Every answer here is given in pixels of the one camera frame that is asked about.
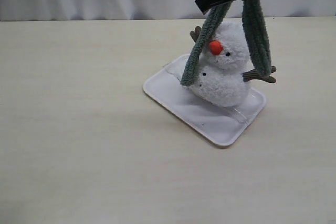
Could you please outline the green knitted scarf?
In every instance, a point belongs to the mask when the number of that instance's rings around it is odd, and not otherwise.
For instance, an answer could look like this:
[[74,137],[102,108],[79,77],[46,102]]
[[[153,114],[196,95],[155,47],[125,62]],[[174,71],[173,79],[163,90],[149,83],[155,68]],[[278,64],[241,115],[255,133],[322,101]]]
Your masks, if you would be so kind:
[[[196,70],[199,65],[199,56],[206,42],[214,35],[215,30],[223,21],[231,4],[231,2],[228,2],[211,8],[203,26],[197,26],[190,32],[190,36],[194,40],[195,45],[191,50],[191,54],[184,68],[180,80],[181,85],[189,87],[194,83]],[[261,80],[268,83],[275,83],[276,79],[272,77],[271,74],[276,71],[276,67],[271,65],[269,38],[260,0],[243,1],[242,22],[250,59],[255,67],[253,70],[243,73],[243,80]]]

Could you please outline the white plush snowman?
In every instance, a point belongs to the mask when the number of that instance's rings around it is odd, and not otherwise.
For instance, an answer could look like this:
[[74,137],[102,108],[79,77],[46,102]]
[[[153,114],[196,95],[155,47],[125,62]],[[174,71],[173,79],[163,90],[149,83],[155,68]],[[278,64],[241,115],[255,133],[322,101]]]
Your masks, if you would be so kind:
[[247,70],[249,49],[241,23],[222,22],[206,41],[199,57],[194,83],[188,87],[196,96],[227,108],[245,101],[250,81],[275,83],[256,69]]

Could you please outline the white rectangular plastic tray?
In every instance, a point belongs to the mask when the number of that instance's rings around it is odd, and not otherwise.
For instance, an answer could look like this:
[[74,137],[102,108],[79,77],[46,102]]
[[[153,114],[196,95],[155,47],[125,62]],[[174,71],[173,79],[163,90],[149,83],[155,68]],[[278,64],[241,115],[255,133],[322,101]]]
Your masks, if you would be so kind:
[[244,103],[232,109],[220,109],[180,85],[174,72],[185,66],[187,59],[188,55],[183,54],[164,65],[145,81],[143,92],[210,143],[220,148],[231,146],[264,109],[265,95],[251,88]]

